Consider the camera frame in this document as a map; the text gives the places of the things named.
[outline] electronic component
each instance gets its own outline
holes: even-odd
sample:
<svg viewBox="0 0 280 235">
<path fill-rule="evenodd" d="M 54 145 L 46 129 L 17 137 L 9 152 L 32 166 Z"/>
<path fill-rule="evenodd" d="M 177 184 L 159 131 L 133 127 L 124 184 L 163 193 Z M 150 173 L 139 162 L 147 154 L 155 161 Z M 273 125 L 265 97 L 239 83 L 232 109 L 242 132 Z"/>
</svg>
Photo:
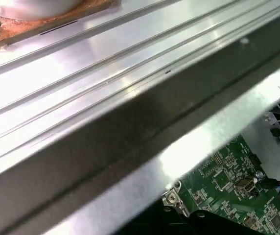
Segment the electronic component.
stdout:
<svg viewBox="0 0 280 235">
<path fill-rule="evenodd" d="M 218 168 L 217 162 L 211 158 L 201 167 L 201 173 L 207 177 L 212 174 Z"/>
<path fill-rule="evenodd" d="M 275 217 L 271 220 L 272 225 L 277 230 L 280 227 L 280 216 L 277 214 Z"/>
<path fill-rule="evenodd" d="M 218 156 L 223 164 L 214 163 Z M 231 156 L 233 163 L 227 165 L 226 160 Z M 264 179 L 267 178 L 259 159 L 238 136 L 199 169 L 188 173 L 181 180 L 178 194 L 190 213 L 211 211 L 265 235 L 280 235 L 278 193 L 275 189 L 262 188 L 260 182 Z"/>
<path fill-rule="evenodd" d="M 251 228 L 255 224 L 256 220 L 254 218 L 248 217 L 244 220 L 244 226 Z"/>
<path fill-rule="evenodd" d="M 224 190 L 230 182 L 228 176 L 223 170 L 216 174 L 213 179 L 221 191 Z"/>
<path fill-rule="evenodd" d="M 235 188 L 249 197 L 259 196 L 259 191 L 257 190 L 253 179 L 244 178 L 235 184 Z"/>
</svg>

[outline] black chip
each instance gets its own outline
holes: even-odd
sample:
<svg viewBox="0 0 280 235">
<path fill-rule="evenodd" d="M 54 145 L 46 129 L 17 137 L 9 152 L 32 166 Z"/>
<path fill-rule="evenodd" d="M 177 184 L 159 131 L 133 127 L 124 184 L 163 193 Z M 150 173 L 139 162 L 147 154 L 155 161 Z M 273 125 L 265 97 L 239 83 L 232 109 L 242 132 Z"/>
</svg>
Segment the black chip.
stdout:
<svg viewBox="0 0 280 235">
<path fill-rule="evenodd" d="M 277 230 L 280 227 L 280 216 L 275 215 L 275 217 L 271 220 L 274 228 Z"/>
<path fill-rule="evenodd" d="M 255 220 L 254 218 L 248 217 L 248 218 L 246 218 L 246 219 L 244 220 L 244 225 L 245 225 L 246 227 L 250 228 L 250 227 L 252 227 L 252 226 L 255 224 L 255 222 L 256 222 L 256 220 Z"/>
</svg>

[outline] metal surface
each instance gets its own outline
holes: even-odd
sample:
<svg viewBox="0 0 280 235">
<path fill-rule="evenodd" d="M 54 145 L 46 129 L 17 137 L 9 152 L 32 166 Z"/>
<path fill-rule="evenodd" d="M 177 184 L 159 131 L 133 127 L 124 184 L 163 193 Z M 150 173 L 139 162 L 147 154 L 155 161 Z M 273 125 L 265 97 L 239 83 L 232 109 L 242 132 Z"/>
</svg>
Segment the metal surface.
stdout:
<svg viewBox="0 0 280 235">
<path fill-rule="evenodd" d="M 210 49 L 232 42 L 234 34 L 223 37 L 212 47 L 203 47 L 169 64 L 129 89 L 57 125 L 54 132 L 42 135 L 42 139 L 47 139 L 39 145 L 34 146 L 32 142 L 0 158 L 2 169 L 20 161 L 20 157 L 25 158 L 26 153 L 33 154 L 0 175 L 0 234 L 42 234 L 87 204 L 91 211 L 84 214 L 92 218 L 87 222 L 85 217 L 76 217 L 77 228 L 82 228 L 80 223 L 88 227 L 93 224 L 91 234 L 106 234 L 144 210 L 174 185 L 173 178 L 177 174 L 194 166 L 186 162 L 181 152 L 176 152 L 173 159 L 171 156 L 155 158 L 163 149 L 192 129 L 201 132 L 201 126 L 208 123 L 205 121 L 219 114 L 220 119 L 210 126 L 214 139 L 208 137 L 210 129 L 205 126 L 208 132 L 194 136 L 197 142 L 194 139 L 189 142 L 186 154 L 197 151 L 192 158 L 196 163 L 205 154 L 198 151 L 201 147 L 214 151 L 212 147 L 228 140 L 230 130 L 237 132 L 246 125 L 243 120 L 254 118 L 268 108 L 264 94 L 278 98 L 275 91 L 280 90 L 280 83 L 276 80 L 268 84 L 268 90 L 256 85 L 280 68 L 280 18 L 246 38 L 249 43 L 234 42 L 191 66 L 200 55 L 205 57 L 211 53 Z M 135 74 L 141 75 L 131 72 L 129 78 Z M 235 114 L 221 113 L 252 87 L 256 93 L 250 92 L 245 96 L 248 99 L 233 107 L 237 119 Z M 86 124 L 91 117 L 99 118 Z M 68 134 L 69 127 L 71 130 L 81 128 L 46 146 L 57 136 Z M 35 149 L 43 146 L 46 148 L 34 154 Z"/>
<path fill-rule="evenodd" d="M 16 20 L 39 20 L 61 15 L 82 0 L 0 0 L 0 16 Z"/>
<path fill-rule="evenodd" d="M 0 173 L 280 16 L 277 0 L 121 4 L 0 53 Z"/>
<path fill-rule="evenodd" d="M 229 91 L 241 89 L 246 83 L 244 79 L 230 87 Z M 220 94 L 215 97 L 216 102 L 228 96 L 230 94 Z M 130 216 L 133 217 L 142 210 L 140 205 L 152 202 L 159 192 L 196 167 L 205 156 L 241 132 L 257 115 L 265 113 L 278 100 L 280 100 L 280 70 L 174 142 L 156 158 L 124 178 L 119 185 L 110 188 L 45 234 L 81 235 L 89 231 L 89 234 L 105 235 L 116 230 L 123 224 L 122 221 L 127 222 Z M 202 113 L 205 110 L 206 105 L 197 112 Z M 119 200 L 113 203 L 111 198 Z M 101 222 L 104 216 L 108 219 L 106 223 Z"/>
</svg>

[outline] capacitor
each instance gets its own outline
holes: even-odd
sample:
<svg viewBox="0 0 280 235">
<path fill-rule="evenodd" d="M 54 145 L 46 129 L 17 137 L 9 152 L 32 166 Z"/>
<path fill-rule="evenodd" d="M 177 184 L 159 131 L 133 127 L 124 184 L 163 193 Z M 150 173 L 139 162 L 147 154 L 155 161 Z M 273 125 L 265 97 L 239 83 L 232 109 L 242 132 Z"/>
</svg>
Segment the capacitor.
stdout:
<svg viewBox="0 0 280 235">
<path fill-rule="evenodd" d="M 262 172 L 262 171 L 258 171 L 258 172 L 255 174 L 255 176 L 256 176 L 256 178 L 257 178 L 258 180 L 260 180 L 260 179 L 263 179 L 263 178 L 264 178 L 264 174 L 263 174 L 263 172 Z"/>
</svg>

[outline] reflective metal edge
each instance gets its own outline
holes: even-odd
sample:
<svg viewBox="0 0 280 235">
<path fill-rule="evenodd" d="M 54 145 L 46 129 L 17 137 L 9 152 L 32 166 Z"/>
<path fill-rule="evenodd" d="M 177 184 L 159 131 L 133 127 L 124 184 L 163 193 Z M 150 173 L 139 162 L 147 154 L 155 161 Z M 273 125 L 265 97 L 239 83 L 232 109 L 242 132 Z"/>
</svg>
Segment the reflective metal edge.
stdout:
<svg viewBox="0 0 280 235">
<path fill-rule="evenodd" d="M 243 79 L 230 89 L 237 90 L 245 87 L 246 83 L 246 79 Z M 226 94 L 220 94 L 215 99 L 220 101 L 225 96 Z M 140 213 L 144 205 L 154 201 L 159 193 L 169 189 L 179 177 L 196 167 L 206 156 L 240 133 L 279 100 L 280 69 L 45 235 L 81 235 L 87 231 L 92 235 L 105 235 L 115 231 Z"/>
<path fill-rule="evenodd" d="M 278 5 L 269 5 L 269 7 L 277 7 Z M 89 93 L 87 93 L 84 96 L 80 96 L 77 100 L 75 101 L 75 106 L 72 106 L 71 103 L 61 106 L 60 109 L 61 110 L 65 110 L 65 112 L 60 112 L 60 110 L 57 110 L 58 112 L 56 114 L 53 114 L 53 117 L 57 116 L 57 117 L 61 117 L 61 115 L 63 114 L 68 114 L 67 117 L 63 117 L 61 120 L 59 120 L 58 122 L 55 123 L 48 123 L 50 122 L 50 120 L 52 120 L 52 116 L 50 116 L 52 113 L 49 113 L 49 115 L 47 116 L 43 116 L 45 119 L 45 121 L 42 121 L 41 119 L 38 120 L 33 120 L 29 125 L 25 125 L 22 128 L 16 130 L 16 132 L 11 132 L 10 135 L 5 136 L 5 138 L 1 139 L 0 142 L 0 146 L 2 146 L 1 151 L 6 150 L 5 152 L 1 153 L 0 156 L 6 156 L 6 157 L 2 157 L 0 158 L 0 173 L 3 172 L 4 170 L 8 169 L 9 167 L 15 165 L 16 163 L 22 161 L 23 159 L 25 159 L 26 157 L 30 156 L 31 154 L 35 153 L 36 151 L 40 150 L 41 148 L 45 147 L 47 144 L 52 143 L 53 141 L 56 141 L 57 139 L 61 138 L 62 136 L 68 134 L 69 132 L 75 130 L 76 128 L 80 127 L 81 125 L 97 118 L 99 115 L 101 115 L 104 112 L 109 111 L 110 109 L 114 108 L 115 105 L 118 105 L 122 102 L 127 101 L 128 99 L 134 97 L 135 95 L 138 95 L 139 93 L 145 91 L 146 89 L 148 89 L 149 87 L 154 86 L 154 84 L 157 84 L 158 82 L 160 82 L 161 80 L 166 79 L 165 76 L 162 77 L 162 79 L 158 80 L 154 80 L 154 78 L 156 78 L 157 76 L 165 73 L 165 71 L 169 70 L 169 67 L 167 67 L 167 65 L 170 65 L 172 63 L 174 63 L 176 60 L 174 60 L 174 58 L 183 58 L 185 56 L 189 56 L 188 60 L 190 60 L 190 65 L 192 63 L 195 63 L 196 61 L 204 58 L 205 56 L 219 50 L 221 47 L 224 47 L 226 45 L 228 45 L 229 43 L 233 42 L 234 40 L 240 38 L 241 36 L 251 32 L 252 30 L 254 30 L 257 27 L 260 27 L 262 25 L 264 25 L 266 22 L 280 16 L 280 7 L 277 8 L 274 11 L 267 11 L 268 14 L 263 15 L 263 17 L 260 18 L 254 18 L 255 21 L 251 22 L 249 20 L 249 23 L 245 24 L 245 22 L 243 21 L 243 18 L 245 17 L 249 17 L 247 14 L 242 15 L 242 17 L 239 17 L 238 20 L 241 21 L 243 23 L 243 27 L 242 28 L 238 28 L 238 30 L 233 30 L 233 31 L 228 31 L 228 34 L 223 34 L 223 37 L 217 37 L 215 38 L 216 41 L 213 41 L 213 43 L 204 43 L 203 42 L 203 46 L 199 47 L 199 50 L 196 50 L 195 48 L 191 50 L 187 50 L 186 45 L 188 45 L 188 43 L 186 45 L 180 46 L 177 48 L 177 50 L 172 50 L 168 53 L 166 53 L 163 56 L 160 56 L 158 58 L 154 58 L 153 60 L 149 60 L 146 64 L 142 65 L 140 67 L 138 67 L 137 69 L 133 69 L 131 70 L 129 73 L 127 73 L 127 77 L 133 78 L 130 79 L 128 81 L 128 84 L 123 84 L 119 85 L 121 83 L 121 80 L 117 79 L 114 80 L 113 83 L 111 84 L 111 86 L 105 86 L 106 88 L 109 88 L 109 90 L 107 91 L 106 95 L 100 93 L 98 90 L 94 90 L 91 91 Z M 113 92 L 113 84 L 114 83 L 118 83 L 118 89 Z M 107 100 L 108 98 L 110 98 L 112 95 L 116 94 L 117 92 L 119 92 L 120 94 L 118 95 L 122 95 L 123 93 L 128 94 L 128 96 L 123 96 L 123 99 L 119 100 L 119 102 L 115 103 L 113 101 L 115 101 L 117 98 L 115 96 L 113 96 L 110 99 L 110 102 L 106 102 L 106 106 L 102 106 L 102 102 L 99 103 L 100 100 Z M 80 103 L 78 103 L 78 101 L 82 101 L 85 105 L 84 106 L 79 106 L 79 110 L 76 109 L 76 106 Z M 69 122 L 69 117 L 73 117 L 76 114 L 79 114 L 82 111 L 87 111 L 87 102 L 92 102 L 91 106 L 90 106 L 90 114 L 85 115 L 84 118 L 82 118 L 81 120 L 78 119 L 74 119 L 76 120 L 75 123 L 73 122 Z M 60 124 L 63 121 L 67 120 L 66 123 L 64 123 L 64 125 L 59 125 L 56 126 L 56 124 Z M 39 129 L 39 125 L 42 124 L 48 124 L 48 126 L 45 129 Z M 38 134 L 34 135 L 31 132 L 31 137 L 29 137 L 28 139 L 25 138 L 24 133 L 26 134 L 30 134 L 30 131 L 32 130 L 32 126 L 36 125 L 36 128 L 34 128 L 34 130 L 37 130 L 38 133 L 41 133 L 40 136 L 37 136 Z M 17 140 L 17 138 L 21 138 L 23 137 L 21 140 L 22 142 L 20 142 L 19 144 L 17 144 L 17 142 L 14 143 L 14 145 L 10 145 L 13 144 L 12 140 Z"/>
<path fill-rule="evenodd" d="M 187 1 L 183 0 L 177 2 L 177 4 L 185 2 Z M 239 9 L 245 9 L 246 11 L 239 13 Z M 154 18 L 154 15 L 147 14 L 146 16 Z M 115 105 L 119 105 L 166 79 L 166 76 L 163 76 L 162 79 L 154 81 L 154 78 L 168 71 L 169 65 L 178 59 L 188 56 L 189 64 L 191 65 L 278 16 L 280 16 L 280 2 L 276 0 L 235 1 L 228 7 L 215 11 L 215 14 L 207 15 L 205 18 L 201 17 L 197 21 L 184 22 L 176 30 L 169 30 L 162 37 L 159 35 L 154 40 L 146 42 L 142 47 L 136 47 L 136 50 L 124 51 L 122 57 L 118 57 L 114 63 L 110 60 L 110 64 L 105 64 L 107 67 L 102 67 L 102 64 L 98 65 L 95 68 L 95 84 L 92 88 L 91 85 L 86 87 L 85 79 L 92 79 L 94 71 L 84 71 L 79 73 L 81 76 L 79 80 L 75 80 L 71 76 L 71 79 L 67 80 L 66 84 L 59 84 L 58 87 L 53 86 L 49 90 L 45 89 L 44 93 L 32 97 L 28 102 L 16 101 L 12 109 L 0 114 L 1 129 L 8 125 L 8 120 L 15 122 L 16 120 L 21 120 L 20 118 L 22 117 L 27 121 L 21 124 L 16 122 L 12 129 L 7 126 L 1 130 L 4 133 L 0 134 L 0 146 L 2 146 L 0 148 L 0 173 L 65 134 L 114 108 L 113 104 L 115 102 L 113 101 L 117 99 L 115 94 L 128 94 L 128 97 L 123 96 L 119 102 L 115 103 Z M 215 19 L 216 23 L 209 21 L 210 19 Z M 194 36 L 191 37 L 190 35 L 193 31 L 198 33 L 193 34 Z M 131 61 L 134 64 L 126 67 L 126 63 L 131 58 L 133 58 Z M 122 67 L 117 66 L 119 64 L 124 65 L 125 69 L 121 70 Z M 116 70 L 112 70 L 108 66 L 114 66 Z M 75 93 L 72 90 L 74 87 L 77 87 Z M 55 104 L 52 107 L 46 107 L 50 97 L 54 98 Z M 104 100 L 108 99 L 110 99 L 110 102 L 107 102 L 106 106 L 102 106 L 101 104 L 104 104 Z M 34 109 L 37 108 L 44 110 L 38 110 L 33 113 Z M 88 108 L 91 112 L 93 110 L 93 113 L 90 112 L 80 121 L 77 120 L 77 123 L 70 124 L 70 118 L 74 118 L 83 111 L 86 112 Z"/>
</svg>

